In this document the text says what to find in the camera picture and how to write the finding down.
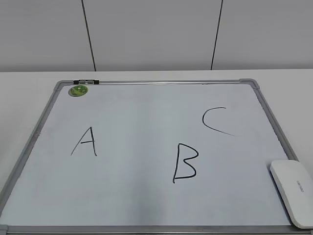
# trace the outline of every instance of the whiteboard eraser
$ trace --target whiteboard eraser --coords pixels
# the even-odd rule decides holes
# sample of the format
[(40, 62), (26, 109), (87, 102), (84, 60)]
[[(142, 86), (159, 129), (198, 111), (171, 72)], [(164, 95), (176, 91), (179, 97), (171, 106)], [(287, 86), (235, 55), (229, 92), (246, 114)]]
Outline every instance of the whiteboard eraser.
[(295, 226), (313, 228), (313, 181), (298, 161), (275, 160), (270, 171)]

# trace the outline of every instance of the table surface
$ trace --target table surface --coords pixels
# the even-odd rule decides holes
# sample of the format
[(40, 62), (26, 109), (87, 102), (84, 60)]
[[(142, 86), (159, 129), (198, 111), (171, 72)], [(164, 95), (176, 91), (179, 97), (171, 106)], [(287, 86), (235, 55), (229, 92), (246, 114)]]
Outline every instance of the table surface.
[(60, 80), (225, 80), (260, 86), (300, 162), (313, 177), (313, 70), (210, 70), (0, 73), (0, 188), (3, 187), (55, 84)]

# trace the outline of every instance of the whiteboard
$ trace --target whiteboard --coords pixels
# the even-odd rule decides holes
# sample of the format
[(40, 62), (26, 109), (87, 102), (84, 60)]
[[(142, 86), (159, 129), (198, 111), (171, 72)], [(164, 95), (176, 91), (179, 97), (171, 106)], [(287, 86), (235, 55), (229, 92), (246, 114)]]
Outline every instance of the whiteboard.
[(250, 85), (86, 86), (61, 89), (0, 224), (290, 225), (268, 170), (287, 156)]

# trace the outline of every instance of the round magnet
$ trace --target round magnet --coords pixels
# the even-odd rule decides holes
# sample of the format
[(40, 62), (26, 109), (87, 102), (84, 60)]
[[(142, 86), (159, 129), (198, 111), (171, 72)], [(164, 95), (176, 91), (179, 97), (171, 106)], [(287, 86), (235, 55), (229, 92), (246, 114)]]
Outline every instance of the round magnet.
[(72, 87), (69, 91), (68, 94), (72, 97), (79, 97), (88, 92), (88, 87), (83, 86), (83, 85), (78, 85), (75, 87)]

